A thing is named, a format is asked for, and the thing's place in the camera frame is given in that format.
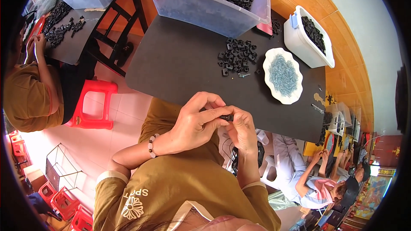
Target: stool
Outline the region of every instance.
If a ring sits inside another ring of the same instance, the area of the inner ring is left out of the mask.
[[[51,199],[51,207],[61,214],[64,221],[68,221],[75,215],[80,201],[69,197],[64,190],[67,190],[65,186],[53,196]]]
[[[53,198],[53,196],[57,193],[56,190],[54,190],[53,186],[51,185],[51,183],[48,181],[46,183],[44,183],[44,185],[42,185],[39,189],[39,194],[40,196],[44,199],[44,201],[51,207],[51,199]]]
[[[268,173],[270,172],[270,168],[272,167],[275,168],[275,161],[273,157],[274,157],[273,155],[269,155],[265,158],[265,161],[267,162],[267,167],[265,168],[263,177],[260,178],[260,181],[272,188],[280,190],[278,186],[278,182],[276,182],[276,180],[270,181],[267,179]]]
[[[114,122],[109,121],[110,100],[111,94],[117,94],[117,90],[118,86],[114,82],[103,80],[86,80],[84,82],[84,87],[81,91],[76,110],[74,111],[74,115],[71,120],[66,123],[66,125],[69,127],[80,127],[85,129],[94,128],[111,130],[114,126]],[[89,91],[105,94],[102,119],[87,119],[87,117],[83,113],[84,97]]]
[[[9,135],[15,156],[25,156],[24,140],[19,134]]]
[[[71,228],[75,231],[93,231],[93,218],[83,211],[82,205],[71,220]]]

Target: beaded bracelet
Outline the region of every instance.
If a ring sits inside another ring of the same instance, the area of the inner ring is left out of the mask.
[[[152,158],[156,158],[157,156],[154,154],[154,152],[153,152],[153,142],[154,142],[154,140],[155,140],[155,138],[156,137],[158,137],[158,136],[160,136],[160,134],[157,134],[157,133],[155,133],[154,134],[154,136],[151,136],[150,137],[150,140],[148,141],[148,151],[150,152],[150,156],[152,157]]]

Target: colorful poster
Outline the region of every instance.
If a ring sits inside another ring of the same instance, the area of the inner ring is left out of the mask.
[[[357,207],[356,217],[363,219],[370,219],[374,211],[380,205],[388,186],[390,185],[392,177],[387,176],[371,176],[368,180],[368,191],[365,195],[359,198],[361,205]]]

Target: black cap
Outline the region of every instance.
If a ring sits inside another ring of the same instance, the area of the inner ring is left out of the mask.
[[[340,205],[344,206],[345,208],[349,208],[356,202],[357,195],[360,191],[360,186],[357,180],[350,176],[347,181],[345,181],[347,185],[347,190],[345,191],[344,197],[342,198]]]

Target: plastic bag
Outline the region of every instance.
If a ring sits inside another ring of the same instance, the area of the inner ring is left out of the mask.
[[[289,207],[298,206],[297,203],[290,201],[284,196],[284,193],[278,190],[272,194],[268,195],[268,203],[273,210],[283,210]]]
[[[50,12],[57,3],[57,0],[38,0],[37,5],[37,18],[40,18],[42,15]]]

